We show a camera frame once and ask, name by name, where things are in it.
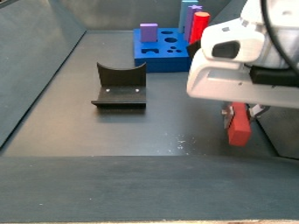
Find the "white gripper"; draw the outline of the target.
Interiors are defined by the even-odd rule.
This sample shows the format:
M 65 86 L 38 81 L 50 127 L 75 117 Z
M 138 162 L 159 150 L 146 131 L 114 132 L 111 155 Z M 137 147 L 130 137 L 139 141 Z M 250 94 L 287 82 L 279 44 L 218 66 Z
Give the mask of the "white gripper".
M 206 28 L 187 93 L 226 101 L 221 111 L 226 129 L 234 118 L 231 102 L 299 109 L 299 76 L 278 56 L 261 23 L 237 18 Z

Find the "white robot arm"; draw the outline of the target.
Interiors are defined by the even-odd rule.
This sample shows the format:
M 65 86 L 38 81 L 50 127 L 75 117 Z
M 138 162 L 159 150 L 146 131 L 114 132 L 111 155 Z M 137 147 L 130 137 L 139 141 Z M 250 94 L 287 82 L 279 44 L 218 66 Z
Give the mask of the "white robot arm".
M 225 101 L 225 125 L 238 120 L 234 102 L 299 109 L 299 0 L 247 0 L 241 16 L 202 34 L 187 81 L 191 97 Z

